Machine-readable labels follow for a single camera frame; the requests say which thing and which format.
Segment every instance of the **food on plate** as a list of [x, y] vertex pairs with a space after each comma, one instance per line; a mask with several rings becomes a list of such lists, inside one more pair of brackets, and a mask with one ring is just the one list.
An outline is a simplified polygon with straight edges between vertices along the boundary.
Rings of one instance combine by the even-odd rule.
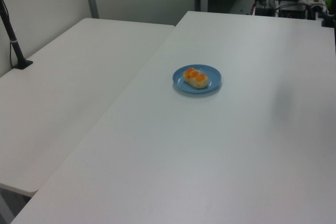
[[209, 84], [209, 79], [206, 74], [200, 73], [194, 68], [185, 70], [183, 73], [183, 79], [186, 83], [197, 89], [205, 88]]

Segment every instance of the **black stand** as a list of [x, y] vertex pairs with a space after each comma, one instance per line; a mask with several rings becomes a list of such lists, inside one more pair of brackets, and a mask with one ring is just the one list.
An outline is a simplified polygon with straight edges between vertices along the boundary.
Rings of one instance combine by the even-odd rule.
[[0, 16], [9, 36], [10, 43], [12, 44], [17, 57], [17, 65], [15, 65], [13, 68], [25, 69], [29, 65], [33, 64], [33, 62], [30, 60], [26, 60], [22, 55], [19, 43], [17, 42], [12, 25], [9, 21], [9, 16], [4, 5], [4, 0], [0, 0]]

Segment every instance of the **small blue plate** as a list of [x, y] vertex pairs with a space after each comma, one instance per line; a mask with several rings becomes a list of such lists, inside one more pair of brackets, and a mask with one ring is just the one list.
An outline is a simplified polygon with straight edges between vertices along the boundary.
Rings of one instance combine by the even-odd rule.
[[[189, 68], [194, 68], [199, 72], [206, 74], [209, 79], [208, 86], [203, 89], [197, 89], [186, 83], [183, 80], [183, 73]], [[188, 65], [176, 70], [173, 74], [173, 82], [176, 84], [176, 86], [184, 92], [192, 94], [203, 94], [215, 90], [219, 86], [221, 78], [221, 73], [217, 69], [207, 65]]]

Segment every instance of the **white table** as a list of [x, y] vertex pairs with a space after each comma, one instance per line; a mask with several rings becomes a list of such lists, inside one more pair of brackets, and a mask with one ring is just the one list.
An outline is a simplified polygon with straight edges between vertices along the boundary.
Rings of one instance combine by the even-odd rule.
[[1, 77], [0, 187], [32, 196], [173, 28], [84, 19]]
[[335, 84], [333, 29], [188, 12], [13, 224], [336, 223]]

